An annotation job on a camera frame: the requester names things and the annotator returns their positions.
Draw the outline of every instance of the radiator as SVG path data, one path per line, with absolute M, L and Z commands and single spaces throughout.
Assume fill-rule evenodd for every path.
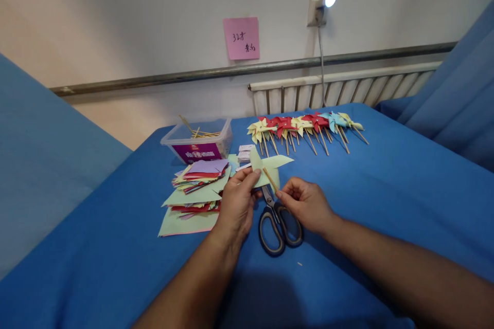
M 287 80 L 251 83 L 257 116 L 358 102 L 374 107 L 382 100 L 417 94 L 441 62 L 374 68 Z

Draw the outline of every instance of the scissors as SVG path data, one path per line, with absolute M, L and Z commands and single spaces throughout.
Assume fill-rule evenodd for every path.
M 259 240 L 261 242 L 261 246 L 268 255 L 270 255 L 271 257 L 278 257 L 285 251 L 285 245 L 296 248 L 300 244 L 302 244 L 302 242 L 304 241 L 304 231 L 300 222 L 290 213 L 288 208 L 286 208 L 280 202 L 275 202 L 273 200 L 268 186 L 265 185 L 261 187 L 261 189 L 268 205 L 264 208 L 261 214 L 261 218 L 259 219 Z M 287 230 L 287 224 L 285 223 L 285 219 L 283 218 L 282 213 L 295 220 L 297 226 L 297 236 L 295 239 L 290 239 Z M 271 226 L 273 227 L 273 231 L 279 242 L 279 246 L 275 249 L 269 247 L 266 239 L 264 238 L 264 234 L 262 233 L 262 223 L 266 218 L 269 218 Z

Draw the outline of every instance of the white wall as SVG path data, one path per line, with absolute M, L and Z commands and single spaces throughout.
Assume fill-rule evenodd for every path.
M 337 0 L 325 54 L 456 41 L 490 0 Z M 319 55 L 308 0 L 0 0 L 0 52 L 47 87 Z M 227 58 L 222 19 L 259 18 L 259 61 Z M 136 148 L 178 114 L 253 114 L 247 84 L 299 70 L 67 99 Z

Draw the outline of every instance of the blue curtain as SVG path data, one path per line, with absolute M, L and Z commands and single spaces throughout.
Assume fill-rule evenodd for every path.
M 494 1 L 397 120 L 494 171 Z
M 0 54 L 0 280 L 131 152 Z

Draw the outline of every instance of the scissor handle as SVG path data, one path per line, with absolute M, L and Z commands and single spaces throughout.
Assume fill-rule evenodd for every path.
M 304 230 L 300 222 L 297 220 L 297 218 L 294 215 L 292 215 L 290 210 L 286 208 L 284 205 L 282 205 L 280 202 L 276 202 L 276 204 L 274 205 L 274 211 L 278 215 L 279 223 L 281 224 L 281 228 L 285 236 L 285 242 L 288 244 L 288 246 L 291 248 L 296 248 L 300 244 L 302 244 L 302 242 L 304 241 Z M 285 222 L 285 218 L 283 217 L 284 212 L 287 212 L 290 215 L 290 217 L 292 217 L 295 220 L 295 223 L 297 225 L 298 232 L 296 233 L 296 238 L 294 240 L 290 239 L 290 234 L 288 233 L 287 224 Z
M 262 234 L 262 223 L 266 218 L 269 218 L 269 220 L 271 221 L 271 226 L 273 227 L 274 234 L 276 235 L 276 238 L 279 242 L 279 246 L 276 249 L 272 249 L 268 246 L 268 243 L 266 243 L 264 235 Z M 262 212 L 261 218 L 259 219 L 259 241 L 261 242 L 261 246 L 263 247 L 263 249 L 271 257 L 278 257 L 285 251 L 285 238 L 283 235 L 280 234 L 276 223 L 277 222 L 274 218 L 274 215 L 271 213 L 270 207 L 265 207 Z

